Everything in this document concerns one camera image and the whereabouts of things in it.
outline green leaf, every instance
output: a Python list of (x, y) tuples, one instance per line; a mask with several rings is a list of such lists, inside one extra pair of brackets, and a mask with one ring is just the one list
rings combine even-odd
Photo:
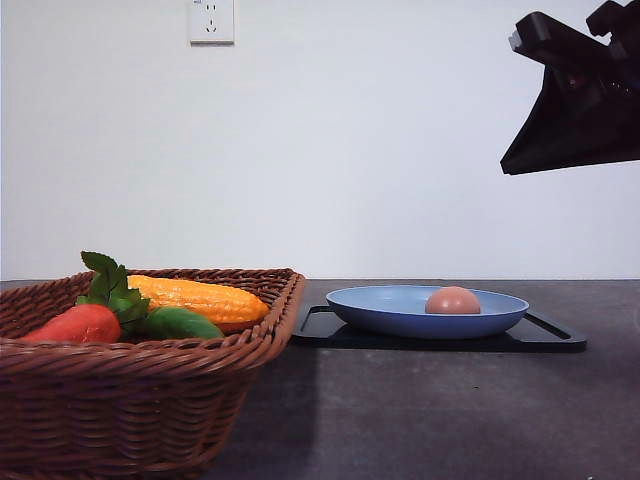
[(124, 265), (120, 265), (113, 272), (109, 287), (112, 295), (124, 296), (127, 294), (129, 285), (127, 283), (127, 269), (124, 268)]
[(118, 268), (118, 264), (115, 260), (103, 253), (80, 252), (80, 256), (87, 268), (94, 272), (115, 272)]
[(82, 261), (95, 272), (89, 286), (89, 294), (80, 296), (76, 304), (98, 303), (109, 307), (118, 317), (122, 328), (121, 338), (128, 338), (139, 330), (147, 316), (149, 299), (142, 298), (137, 288), (130, 289), (127, 269), (111, 257), (97, 252), (81, 252)]

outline dark table surface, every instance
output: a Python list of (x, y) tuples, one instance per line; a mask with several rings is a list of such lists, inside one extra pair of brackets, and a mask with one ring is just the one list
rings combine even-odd
[(523, 298), (585, 334), (587, 349), (292, 343), (262, 369), (204, 480), (640, 479), (640, 280), (309, 280), (303, 304), (322, 304), (338, 288), (390, 283)]

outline wicker basket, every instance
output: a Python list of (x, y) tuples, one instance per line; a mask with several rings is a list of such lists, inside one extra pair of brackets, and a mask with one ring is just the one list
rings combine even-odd
[(290, 269), (130, 273), (243, 288), (270, 312), (224, 339), (30, 345), (12, 338), (69, 308), (91, 272), (3, 292), (0, 479), (198, 478), (286, 346), (304, 284)]

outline brown egg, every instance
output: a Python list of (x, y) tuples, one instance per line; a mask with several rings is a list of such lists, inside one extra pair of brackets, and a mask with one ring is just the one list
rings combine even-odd
[(427, 299), (426, 313), (469, 314), (480, 313), (478, 298), (466, 288), (442, 287)]

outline red carrot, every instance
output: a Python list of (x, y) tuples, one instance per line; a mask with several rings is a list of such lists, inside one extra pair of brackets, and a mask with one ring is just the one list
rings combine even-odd
[(86, 303), (71, 307), (18, 340), (113, 343), (119, 337), (115, 314), (104, 305)]

